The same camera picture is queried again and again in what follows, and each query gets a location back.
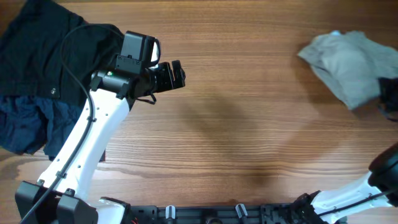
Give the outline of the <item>khaki cargo shorts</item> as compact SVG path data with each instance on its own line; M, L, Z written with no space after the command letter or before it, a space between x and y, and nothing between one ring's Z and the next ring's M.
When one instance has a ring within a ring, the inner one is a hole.
M298 56L349 110L381 95L379 78L397 78L397 50L360 31L319 35Z

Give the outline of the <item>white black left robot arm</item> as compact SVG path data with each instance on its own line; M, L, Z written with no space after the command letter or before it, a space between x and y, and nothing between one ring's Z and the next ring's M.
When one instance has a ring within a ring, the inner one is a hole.
M180 61L136 70L97 70L75 127L54 161L34 184L23 181L15 194L22 223L129 223L130 204L102 197L87 202L93 174L111 136L135 101L185 86Z

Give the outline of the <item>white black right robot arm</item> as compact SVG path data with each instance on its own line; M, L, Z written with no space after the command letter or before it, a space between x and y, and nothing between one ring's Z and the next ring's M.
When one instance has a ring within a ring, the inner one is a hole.
M397 144L370 164L358 180L336 190L301 195L291 206L292 218L306 223L339 223L372 208L397 206Z

